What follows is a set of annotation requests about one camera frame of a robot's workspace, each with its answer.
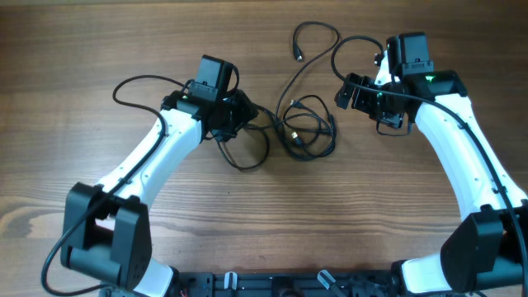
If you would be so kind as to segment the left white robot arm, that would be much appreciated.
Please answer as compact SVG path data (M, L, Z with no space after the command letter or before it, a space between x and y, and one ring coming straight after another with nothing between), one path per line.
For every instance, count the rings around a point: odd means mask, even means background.
M152 111L157 120L132 153L94 186L66 198L63 235L50 256L99 280L98 289L137 296L183 296L177 269L152 256L149 209L167 179L208 135L224 142L257 117L247 95L229 84L238 69L204 55L196 78L179 84Z

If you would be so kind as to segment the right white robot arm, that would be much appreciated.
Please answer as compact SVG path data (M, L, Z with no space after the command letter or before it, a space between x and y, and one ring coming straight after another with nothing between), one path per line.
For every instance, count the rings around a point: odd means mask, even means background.
M455 193L460 225L429 256L400 261L401 293L476 293L527 283L527 196L501 165L479 128L457 72L437 70L421 32L379 46L374 78L349 73L339 107L377 125L417 127Z

